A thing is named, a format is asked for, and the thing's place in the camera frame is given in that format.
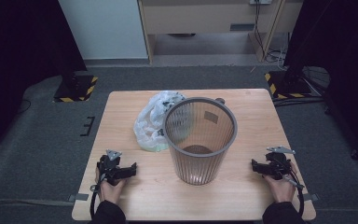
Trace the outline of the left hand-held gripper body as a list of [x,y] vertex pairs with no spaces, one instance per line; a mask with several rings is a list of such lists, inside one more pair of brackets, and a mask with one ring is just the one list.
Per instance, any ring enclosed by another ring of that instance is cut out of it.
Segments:
[[102,155],[97,162],[98,185],[101,185],[103,181],[107,181],[109,184],[115,186],[119,180],[127,178],[128,173],[124,168],[119,167],[121,152],[117,152],[111,149],[106,150],[106,154]]

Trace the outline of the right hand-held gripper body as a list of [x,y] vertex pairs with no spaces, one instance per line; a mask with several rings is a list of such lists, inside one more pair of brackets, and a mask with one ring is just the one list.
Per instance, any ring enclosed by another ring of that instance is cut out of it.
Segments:
[[268,147],[266,160],[268,165],[266,174],[272,176],[275,180],[282,179],[285,175],[292,173],[291,161],[286,158],[287,154],[294,155],[296,152],[287,147]]

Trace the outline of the white translucent plastic bag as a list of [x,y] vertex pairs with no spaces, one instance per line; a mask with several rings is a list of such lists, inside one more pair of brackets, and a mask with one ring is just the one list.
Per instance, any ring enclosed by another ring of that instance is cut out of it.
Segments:
[[160,152],[168,142],[162,133],[162,124],[168,110],[186,97],[178,91],[160,91],[153,95],[134,121],[133,131],[141,149]]

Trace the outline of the grey translucent ribbed trash bin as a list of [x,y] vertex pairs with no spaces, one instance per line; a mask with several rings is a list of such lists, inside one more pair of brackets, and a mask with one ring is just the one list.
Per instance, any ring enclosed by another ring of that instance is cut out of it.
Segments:
[[238,124],[222,98],[191,97],[172,106],[162,124],[177,176],[190,185],[215,179]]

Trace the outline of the person's right hand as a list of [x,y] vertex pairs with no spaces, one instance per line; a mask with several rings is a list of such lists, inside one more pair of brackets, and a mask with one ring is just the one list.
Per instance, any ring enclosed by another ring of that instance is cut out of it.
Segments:
[[291,203],[294,199],[296,186],[291,175],[285,175],[280,180],[275,180],[269,175],[263,178],[268,184],[269,190],[275,203]]

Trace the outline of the person's left hand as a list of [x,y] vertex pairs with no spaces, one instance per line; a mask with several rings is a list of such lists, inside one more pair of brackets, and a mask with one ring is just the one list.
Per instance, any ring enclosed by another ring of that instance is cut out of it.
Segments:
[[127,184],[126,179],[119,179],[115,185],[111,185],[106,180],[101,180],[98,169],[95,169],[95,182],[100,187],[98,192],[100,202],[107,201],[114,204],[118,204],[121,192]]

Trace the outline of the black stand with striped base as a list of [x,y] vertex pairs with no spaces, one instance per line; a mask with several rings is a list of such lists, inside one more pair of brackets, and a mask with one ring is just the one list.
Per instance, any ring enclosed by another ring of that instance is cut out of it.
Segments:
[[54,94],[55,102],[88,101],[98,80],[95,76],[78,76],[63,59],[55,61],[62,82]]
[[303,63],[293,59],[285,71],[269,71],[265,74],[270,92],[274,98],[301,97],[311,93],[310,87],[303,79]]

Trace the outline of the black curtain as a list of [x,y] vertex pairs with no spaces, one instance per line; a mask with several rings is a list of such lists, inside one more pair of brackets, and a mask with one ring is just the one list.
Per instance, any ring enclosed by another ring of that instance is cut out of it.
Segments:
[[26,89],[85,69],[59,0],[0,0],[0,140]]
[[358,150],[358,0],[304,0],[284,64],[328,72],[327,101]]

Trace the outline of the white cabinet panel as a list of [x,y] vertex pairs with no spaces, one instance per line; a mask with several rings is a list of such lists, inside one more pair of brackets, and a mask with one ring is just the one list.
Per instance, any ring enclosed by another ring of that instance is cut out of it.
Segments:
[[145,60],[138,0],[59,0],[85,60]]

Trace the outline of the light wooden desk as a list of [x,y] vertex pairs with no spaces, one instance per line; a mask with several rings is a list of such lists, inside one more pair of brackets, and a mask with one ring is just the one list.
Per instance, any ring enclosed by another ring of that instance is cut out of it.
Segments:
[[162,34],[247,32],[263,62],[276,34],[291,33],[304,0],[138,0],[149,57]]

